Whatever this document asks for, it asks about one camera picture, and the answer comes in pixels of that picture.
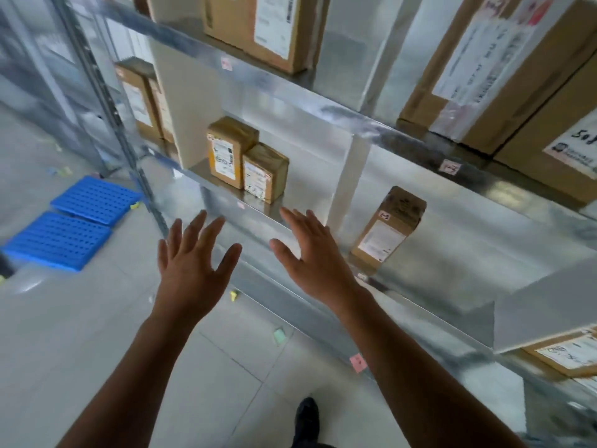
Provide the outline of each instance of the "gray tile floor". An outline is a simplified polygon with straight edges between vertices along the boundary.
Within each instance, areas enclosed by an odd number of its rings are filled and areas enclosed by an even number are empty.
[[[0,240],[90,172],[47,137],[0,112]],[[47,167],[68,165],[70,177]],[[149,313],[158,285],[159,232],[131,211],[80,273],[24,264],[0,285],[0,433],[3,446],[53,446],[112,372]],[[273,332],[287,341],[278,346]],[[300,400],[321,407],[321,441],[407,447],[377,386],[245,296],[228,294],[178,359],[153,447],[287,447]]]

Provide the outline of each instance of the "black shoe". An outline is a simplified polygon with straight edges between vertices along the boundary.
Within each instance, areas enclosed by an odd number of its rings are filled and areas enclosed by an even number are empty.
[[[298,405],[294,418],[293,447],[302,442],[316,443],[319,437],[319,409],[313,398],[305,398]]]

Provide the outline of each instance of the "blue plastic tray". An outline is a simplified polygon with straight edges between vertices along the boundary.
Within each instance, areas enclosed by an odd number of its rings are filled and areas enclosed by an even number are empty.
[[[50,204],[64,212],[114,226],[141,199],[120,185],[86,176]]]
[[[108,226],[45,212],[3,248],[9,255],[80,271],[110,237]]]

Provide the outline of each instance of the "finger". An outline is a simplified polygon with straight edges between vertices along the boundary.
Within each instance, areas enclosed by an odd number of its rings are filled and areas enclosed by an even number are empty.
[[[222,279],[226,284],[230,281],[230,276],[238,264],[238,259],[241,257],[241,252],[243,251],[243,247],[241,244],[234,244],[222,258],[220,265],[218,266],[218,270],[215,273]]]
[[[297,217],[294,213],[290,210],[282,207],[280,209],[280,215],[284,219],[284,221],[290,226],[294,237],[298,240],[298,244],[301,245],[302,243],[306,242],[310,236],[310,230],[307,226],[303,223],[302,219]]]
[[[202,210],[199,212],[199,214],[197,214],[197,217],[193,218],[193,221],[190,222],[190,224],[184,230],[183,240],[180,243],[181,253],[188,253],[195,247],[197,238],[199,237],[199,231],[201,231],[201,228],[203,228],[206,217],[207,212]]]
[[[170,227],[170,232],[168,233],[168,259],[172,259],[178,253],[180,238],[182,237],[182,226],[183,221],[177,218]]]
[[[272,239],[269,241],[269,247],[272,249],[276,259],[284,266],[288,275],[292,277],[300,268],[301,261],[290,251],[281,240]]]
[[[168,244],[166,240],[160,239],[158,242],[158,270],[162,274],[168,266]]]
[[[211,252],[214,249],[215,239],[218,237],[225,222],[226,219],[224,217],[216,218],[201,232],[199,240],[197,240],[195,245],[195,250],[208,267],[211,267]]]
[[[324,236],[326,234],[324,225],[315,217],[315,214],[312,210],[307,210],[307,223],[309,224],[309,228],[314,234],[319,236]]]

